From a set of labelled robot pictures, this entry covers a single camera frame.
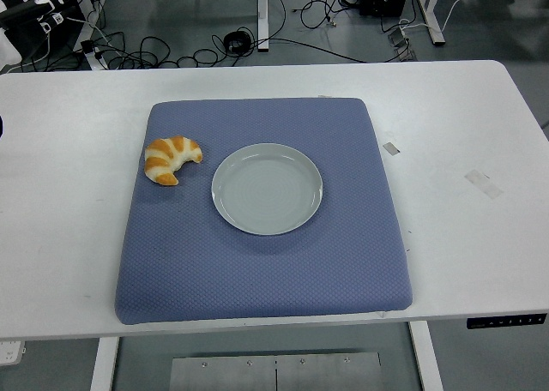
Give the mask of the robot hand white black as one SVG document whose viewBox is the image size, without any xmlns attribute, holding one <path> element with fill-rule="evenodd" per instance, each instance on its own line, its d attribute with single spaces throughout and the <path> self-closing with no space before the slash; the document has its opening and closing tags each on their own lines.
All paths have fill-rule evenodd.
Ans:
<svg viewBox="0 0 549 391">
<path fill-rule="evenodd" d="M 77 0 L 1 0 L 1 66 L 32 57 L 55 28 L 78 12 Z"/>
</svg>

